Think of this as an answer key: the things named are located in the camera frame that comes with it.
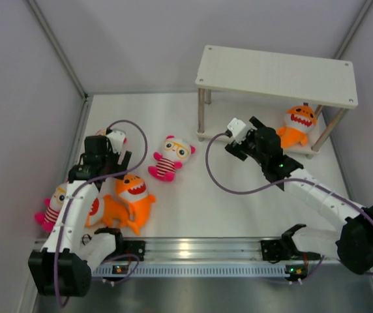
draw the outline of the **plush doll with glasses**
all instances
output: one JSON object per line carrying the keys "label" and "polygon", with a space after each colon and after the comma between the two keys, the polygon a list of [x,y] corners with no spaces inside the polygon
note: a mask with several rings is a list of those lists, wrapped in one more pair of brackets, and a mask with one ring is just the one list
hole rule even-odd
{"label": "plush doll with glasses", "polygon": [[194,153],[193,145],[174,136],[168,136],[164,142],[162,154],[159,152],[153,154],[158,164],[149,166],[149,173],[161,181],[173,181],[176,170],[182,168]]}

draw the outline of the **cable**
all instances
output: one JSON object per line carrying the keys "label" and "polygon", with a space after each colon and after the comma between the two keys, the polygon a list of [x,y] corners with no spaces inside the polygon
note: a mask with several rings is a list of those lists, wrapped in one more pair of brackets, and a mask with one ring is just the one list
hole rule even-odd
{"label": "cable", "polygon": [[104,264],[104,263],[108,263],[108,262],[111,262],[111,261],[117,261],[117,260],[120,260],[120,259],[123,259],[123,258],[134,258],[136,260],[136,265],[134,266],[134,268],[130,272],[128,272],[128,274],[126,276],[124,276],[123,279],[118,280],[117,282],[114,282],[114,285],[121,284],[122,282],[125,282],[126,280],[128,280],[130,278],[130,276],[132,276],[132,274],[136,271],[136,269],[138,268],[138,266],[140,264],[140,258],[135,254],[128,253],[128,254],[122,254],[120,256],[115,256],[115,257],[112,257],[110,259],[106,259],[101,263],[101,264]]}
{"label": "cable", "polygon": [[[249,190],[249,191],[234,191],[234,190],[231,190],[231,189],[228,189],[224,186],[222,186],[214,177],[213,173],[211,173],[211,169],[210,169],[210,165],[209,165],[209,150],[210,150],[210,146],[213,144],[213,142],[218,138],[218,137],[221,137],[221,136],[227,136],[227,134],[225,132],[222,132],[220,134],[217,134],[215,135],[214,137],[211,138],[210,142],[208,143],[208,146],[207,146],[207,149],[205,151],[205,166],[207,168],[207,171],[208,171],[208,174],[211,178],[211,180],[214,182],[215,185],[217,185],[219,188],[221,188],[222,190],[224,190],[225,192],[229,192],[230,194],[255,194],[259,191],[262,191],[262,190],[265,190],[265,189],[268,189],[272,186],[276,186],[276,185],[279,185],[279,184],[282,184],[282,183],[289,183],[291,181],[298,181],[300,183],[306,183],[310,186],[314,186],[316,187],[317,189],[320,189],[322,192],[325,192],[325,193],[328,193],[328,194],[331,194],[332,197],[336,198],[337,200],[341,201],[342,203],[345,203],[347,205],[349,205],[350,207],[354,208],[360,215],[362,215],[373,227],[373,220],[369,217],[369,215],[367,215],[360,207],[357,207],[354,203],[352,203],[351,201],[347,200],[346,198],[343,198],[342,196],[338,195],[338,194],[335,194],[335,193],[332,193],[330,190],[328,190],[327,188],[324,188],[320,185],[317,185],[315,183],[313,183],[312,181],[307,181],[306,179],[301,179],[301,178],[285,178],[285,179],[281,179],[279,181],[274,181],[273,183],[269,183],[265,186],[262,186],[262,187],[259,187],[259,188],[256,188],[254,190]],[[373,273],[365,273],[365,275],[368,275],[368,276],[373,276]]]}
{"label": "cable", "polygon": [[129,120],[126,120],[126,119],[122,119],[122,120],[119,120],[119,121],[115,121],[108,128],[111,128],[112,126],[114,126],[114,125],[116,125],[118,123],[128,123],[128,124],[131,124],[131,125],[133,125],[134,127],[136,127],[140,131],[140,133],[143,136],[144,143],[145,143],[145,152],[144,152],[144,154],[142,156],[142,159],[135,166],[133,166],[129,170],[121,171],[119,173],[114,173],[114,174],[108,174],[108,175],[98,176],[98,177],[92,178],[92,179],[84,182],[77,189],[75,189],[74,193],[72,194],[72,197],[69,199],[69,201],[67,203],[67,206],[64,208],[64,213],[63,213],[63,217],[62,217],[62,221],[61,221],[62,225],[60,226],[59,235],[57,236],[57,244],[56,244],[56,250],[55,250],[55,257],[54,257],[54,260],[53,260],[53,283],[54,283],[54,287],[55,287],[55,296],[56,296],[56,302],[59,305],[59,307],[61,307],[61,308],[64,308],[67,305],[69,297],[67,297],[66,300],[65,300],[65,302],[62,303],[61,295],[60,295],[60,292],[59,292],[59,273],[58,273],[59,272],[59,270],[58,270],[59,249],[60,249],[61,242],[62,242],[62,237],[63,237],[63,227],[64,227],[63,225],[65,225],[65,222],[66,222],[66,219],[67,219],[67,216],[68,216],[68,212],[69,212],[69,208],[70,208],[70,205],[72,204],[73,199],[76,197],[76,195],[78,194],[78,192],[83,187],[85,187],[88,184],[91,184],[91,183],[93,183],[95,181],[107,179],[107,178],[110,178],[110,177],[117,177],[117,176],[120,176],[120,175],[125,175],[125,174],[127,174],[127,173],[129,173],[131,171],[134,171],[136,168],[138,168],[143,163],[143,161],[146,159],[146,156],[147,156],[147,138],[146,138],[146,134],[139,127],[139,125],[137,125],[136,123],[134,123],[132,121],[129,121]]}

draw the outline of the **white floor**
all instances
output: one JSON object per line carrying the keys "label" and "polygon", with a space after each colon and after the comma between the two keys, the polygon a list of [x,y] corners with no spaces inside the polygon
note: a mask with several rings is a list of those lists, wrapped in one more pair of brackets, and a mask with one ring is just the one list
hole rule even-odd
{"label": "white floor", "polygon": [[[215,101],[210,105],[213,118],[217,115],[216,101],[223,97],[227,95],[213,93]],[[238,103],[234,106],[239,115],[241,109],[248,110]],[[247,119],[254,114],[264,121],[264,108],[255,107],[252,112]],[[205,170],[204,155],[208,141],[199,142],[196,137],[196,93],[96,95],[85,136],[106,128],[118,119],[130,119],[139,124],[149,140],[148,156],[136,174],[146,180],[157,202],[152,207],[148,224],[141,230],[142,237],[268,237],[278,236],[298,223],[330,228],[328,222],[303,202],[277,187],[249,196],[234,196],[214,185]],[[143,153],[142,137],[130,125],[122,124],[118,128],[127,133],[127,149],[133,152],[130,165],[135,165]],[[147,167],[155,164],[153,152],[160,150],[168,134],[182,137],[197,148],[190,162],[177,172],[173,183],[157,181],[147,172]],[[224,146],[225,143],[216,142],[210,152],[212,170],[222,184],[234,190],[249,190],[267,183],[253,160],[241,162],[228,154]],[[302,155],[292,157],[303,163],[321,182],[346,195],[330,140],[311,160]],[[126,237],[134,236],[128,228],[123,228],[122,232]]]}

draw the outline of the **black bracket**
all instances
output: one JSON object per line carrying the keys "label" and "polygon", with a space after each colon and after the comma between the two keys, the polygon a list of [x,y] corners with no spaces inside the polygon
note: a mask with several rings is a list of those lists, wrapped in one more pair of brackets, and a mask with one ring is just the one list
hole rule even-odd
{"label": "black bracket", "polygon": [[[122,254],[134,254],[139,257],[140,261],[144,260],[146,242],[142,240],[124,240],[119,228],[99,228],[95,231],[98,233],[110,233],[115,235],[115,251],[106,257],[107,259],[120,256]],[[127,261],[129,258],[122,258],[121,261]]]}
{"label": "black bracket", "polygon": [[293,234],[305,227],[304,224],[297,224],[282,234],[280,239],[262,240],[260,246],[262,249],[262,258],[270,263],[288,260],[304,260],[304,254],[309,261],[319,260],[321,256],[313,252],[299,252],[295,247],[292,236]]}

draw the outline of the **orange shark plush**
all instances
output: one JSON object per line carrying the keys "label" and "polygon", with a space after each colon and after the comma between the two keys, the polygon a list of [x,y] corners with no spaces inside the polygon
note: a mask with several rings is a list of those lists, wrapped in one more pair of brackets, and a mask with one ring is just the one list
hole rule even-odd
{"label": "orange shark plush", "polygon": [[107,195],[102,199],[95,199],[85,226],[90,227],[103,222],[107,227],[113,227],[113,219],[117,219],[120,221],[117,227],[125,227],[128,226],[128,218],[129,215],[125,206]]}
{"label": "orange shark plush", "polygon": [[276,131],[280,136],[282,148],[289,148],[297,143],[306,145],[308,143],[307,134],[317,125],[316,114],[307,103],[288,110],[284,120],[285,126]]}
{"label": "orange shark plush", "polygon": [[140,228],[149,219],[151,205],[156,202],[155,196],[148,193],[145,181],[134,174],[117,179],[115,193],[127,205],[130,215],[134,215],[134,220],[127,220],[127,224],[139,236]]}

